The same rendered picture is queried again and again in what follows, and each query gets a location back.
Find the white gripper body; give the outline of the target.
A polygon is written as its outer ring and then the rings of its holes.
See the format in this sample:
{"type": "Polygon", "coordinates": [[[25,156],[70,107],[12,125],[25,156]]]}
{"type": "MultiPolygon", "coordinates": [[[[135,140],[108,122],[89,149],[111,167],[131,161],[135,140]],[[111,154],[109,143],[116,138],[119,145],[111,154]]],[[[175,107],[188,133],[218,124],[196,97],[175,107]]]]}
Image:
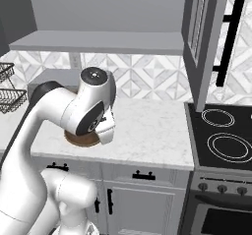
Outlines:
{"type": "Polygon", "coordinates": [[[106,145],[113,140],[114,128],[115,122],[113,116],[111,114],[105,114],[95,128],[95,132],[102,145],[106,145]]]}

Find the brown round basket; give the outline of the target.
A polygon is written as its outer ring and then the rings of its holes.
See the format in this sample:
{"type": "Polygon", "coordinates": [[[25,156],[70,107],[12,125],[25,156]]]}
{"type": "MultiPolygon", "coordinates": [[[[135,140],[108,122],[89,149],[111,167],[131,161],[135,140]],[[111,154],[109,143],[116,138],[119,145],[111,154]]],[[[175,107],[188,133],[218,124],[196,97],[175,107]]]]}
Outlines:
{"type": "Polygon", "coordinates": [[[78,147],[92,147],[99,143],[98,135],[91,132],[82,136],[75,136],[67,131],[64,132],[65,139],[72,145],[78,147]]]}

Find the grey base cabinet door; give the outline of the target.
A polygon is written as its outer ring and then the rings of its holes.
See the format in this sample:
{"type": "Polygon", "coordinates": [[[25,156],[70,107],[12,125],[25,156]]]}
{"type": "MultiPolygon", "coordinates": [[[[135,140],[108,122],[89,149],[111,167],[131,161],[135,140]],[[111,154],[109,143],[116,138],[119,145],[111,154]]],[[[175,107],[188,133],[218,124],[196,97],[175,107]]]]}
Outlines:
{"type": "Polygon", "coordinates": [[[95,212],[95,199],[94,203],[87,208],[87,218],[96,226],[100,235],[106,234],[106,223],[103,220],[102,212],[102,200],[101,200],[101,191],[100,191],[100,180],[92,179],[92,182],[96,186],[96,198],[100,201],[99,213],[95,212]]]}
{"type": "Polygon", "coordinates": [[[113,181],[103,186],[109,235],[177,235],[184,190],[113,181]],[[107,189],[112,190],[112,215],[107,189]]]}

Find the grey glass cabinet door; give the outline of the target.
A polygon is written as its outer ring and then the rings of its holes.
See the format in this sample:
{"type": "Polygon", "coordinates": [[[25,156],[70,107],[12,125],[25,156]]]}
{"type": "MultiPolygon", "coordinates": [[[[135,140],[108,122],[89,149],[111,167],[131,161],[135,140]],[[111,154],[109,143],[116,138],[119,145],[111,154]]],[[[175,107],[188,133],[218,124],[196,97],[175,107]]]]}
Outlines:
{"type": "Polygon", "coordinates": [[[183,60],[195,110],[205,107],[227,0],[185,0],[183,60]]]}

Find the grey drawer front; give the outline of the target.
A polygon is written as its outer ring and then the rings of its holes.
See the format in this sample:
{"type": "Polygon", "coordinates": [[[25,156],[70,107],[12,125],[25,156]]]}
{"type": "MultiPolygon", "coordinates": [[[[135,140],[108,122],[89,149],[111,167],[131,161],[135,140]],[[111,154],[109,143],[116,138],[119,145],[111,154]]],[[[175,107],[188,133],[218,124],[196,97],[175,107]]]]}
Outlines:
{"type": "Polygon", "coordinates": [[[90,179],[100,180],[101,169],[100,164],[96,161],[71,159],[69,157],[53,157],[53,156],[34,156],[32,161],[39,170],[46,168],[52,162],[57,165],[67,163],[69,172],[84,175],[90,179]]]}
{"type": "Polygon", "coordinates": [[[101,170],[103,179],[107,181],[158,185],[178,189],[185,189],[189,178],[189,171],[173,168],[104,163],[101,166],[101,170]],[[140,170],[143,174],[147,174],[152,171],[156,176],[155,181],[133,179],[132,174],[137,170],[140,170]]]}

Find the grey box appliance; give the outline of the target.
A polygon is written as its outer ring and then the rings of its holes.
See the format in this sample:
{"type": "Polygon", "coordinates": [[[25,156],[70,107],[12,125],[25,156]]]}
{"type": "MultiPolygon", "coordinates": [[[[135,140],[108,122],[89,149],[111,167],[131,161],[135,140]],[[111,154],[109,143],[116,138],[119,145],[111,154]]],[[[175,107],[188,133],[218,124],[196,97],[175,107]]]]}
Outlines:
{"type": "Polygon", "coordinates": [[[32,96],[34,89],[47,81],[56,81],[68,90],[77,92],[80,83],[79,69],[46,69],[28,84],[28,97],[32,96]]]}

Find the black hob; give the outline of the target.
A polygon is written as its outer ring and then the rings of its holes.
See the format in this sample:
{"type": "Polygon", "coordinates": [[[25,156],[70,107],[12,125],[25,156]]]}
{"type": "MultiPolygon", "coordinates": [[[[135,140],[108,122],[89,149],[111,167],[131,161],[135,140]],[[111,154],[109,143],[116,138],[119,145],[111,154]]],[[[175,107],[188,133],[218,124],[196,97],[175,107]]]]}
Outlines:
{"type": "Polygon", "coordinates": [[[252,171],[252,106],[185,103],[188,130],[200,168],[252,171]]]}

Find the grey oven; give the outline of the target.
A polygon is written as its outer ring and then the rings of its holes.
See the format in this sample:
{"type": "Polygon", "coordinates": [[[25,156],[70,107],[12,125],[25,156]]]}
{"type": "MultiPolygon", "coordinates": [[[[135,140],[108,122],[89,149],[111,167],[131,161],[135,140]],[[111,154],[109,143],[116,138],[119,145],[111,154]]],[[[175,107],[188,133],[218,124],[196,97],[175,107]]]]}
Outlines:
{"type": "Polygon", "coordinates": [[[252,235],[252,176],[195,171],[178,235],[252,235]]]}

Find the white wall socket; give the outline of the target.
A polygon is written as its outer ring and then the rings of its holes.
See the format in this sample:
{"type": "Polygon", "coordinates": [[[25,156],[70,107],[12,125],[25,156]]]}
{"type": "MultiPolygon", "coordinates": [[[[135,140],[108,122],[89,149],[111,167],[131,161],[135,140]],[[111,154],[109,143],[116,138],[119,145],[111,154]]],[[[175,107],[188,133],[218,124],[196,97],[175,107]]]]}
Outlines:
{"type": "Polygon", "coordinates": [[[81,54],[79,52],[70,52],[69,53],[69,61],[70,61],[70,67],[72,69],[81,69],[82,68],[81,54]]]}

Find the dark grey wall cabinet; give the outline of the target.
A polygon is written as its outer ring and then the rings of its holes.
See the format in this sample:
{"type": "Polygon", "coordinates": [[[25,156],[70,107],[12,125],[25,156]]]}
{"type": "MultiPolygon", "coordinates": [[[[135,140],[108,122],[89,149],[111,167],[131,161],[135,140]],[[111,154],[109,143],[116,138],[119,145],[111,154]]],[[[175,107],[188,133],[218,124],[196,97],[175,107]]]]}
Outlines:
{"type": "Polygon", "coordinates": [[[0,0],[0,57],[11,43],[36,30],[32,0],[0,0]]]}

